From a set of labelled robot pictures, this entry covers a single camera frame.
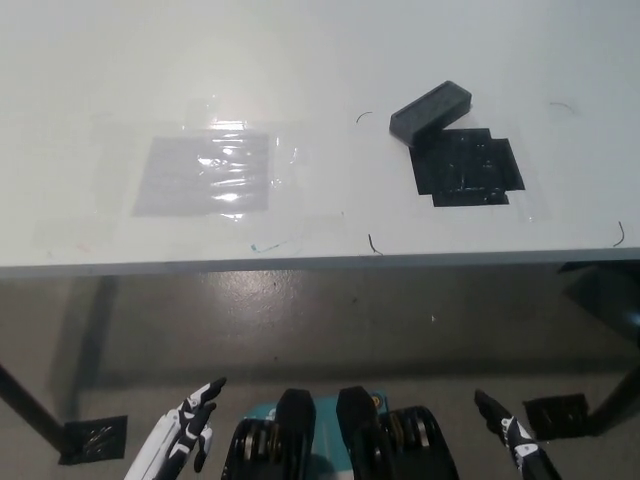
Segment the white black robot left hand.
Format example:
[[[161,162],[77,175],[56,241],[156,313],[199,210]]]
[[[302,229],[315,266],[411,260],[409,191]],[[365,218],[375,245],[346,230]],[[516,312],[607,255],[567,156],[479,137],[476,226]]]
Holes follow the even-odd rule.
[[[161,416],[124,479],[177,479],[194,450],[194,471],[200,473],[212,445],[209,419],[226,382],[221,377],[205,384]]]

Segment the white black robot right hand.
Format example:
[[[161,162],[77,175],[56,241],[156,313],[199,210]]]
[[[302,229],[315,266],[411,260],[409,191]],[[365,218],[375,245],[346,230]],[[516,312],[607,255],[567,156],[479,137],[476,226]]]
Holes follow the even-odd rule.
[[[546,452],[503,405],[480,389],[474,393],[474,402],[487,428],[509,451],[523,480],[562,479]]]

